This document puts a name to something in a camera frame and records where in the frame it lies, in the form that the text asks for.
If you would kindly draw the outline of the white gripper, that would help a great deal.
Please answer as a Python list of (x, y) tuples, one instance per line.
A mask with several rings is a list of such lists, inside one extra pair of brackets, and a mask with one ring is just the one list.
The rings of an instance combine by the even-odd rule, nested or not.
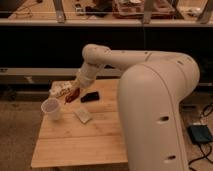
[[(93, 84), (93, 82), (94, 82), (93, 78), (88, 78), (87, 76), (83, 75), (81, 72), (78, 72), (76, 74), (75, 83), (77, 87), (86, 89), (90, 87)], [(73, 96), (75, 92), (77, 91), (76, 86), (71, 85), (69, 87), (66, 87), (64, 89), (64, 94), (66, 96)]]

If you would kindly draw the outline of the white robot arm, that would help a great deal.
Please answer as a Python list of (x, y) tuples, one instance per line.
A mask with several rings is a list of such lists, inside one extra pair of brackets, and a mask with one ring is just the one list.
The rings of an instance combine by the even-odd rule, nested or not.
[(112, 50), (88, 44), (67, 103), (85, 94), (105, 66), (122, 71), (117, 106), (130, 171), (189, 171), (180, 102), (198, 85), (200, 70), (187, 54)]

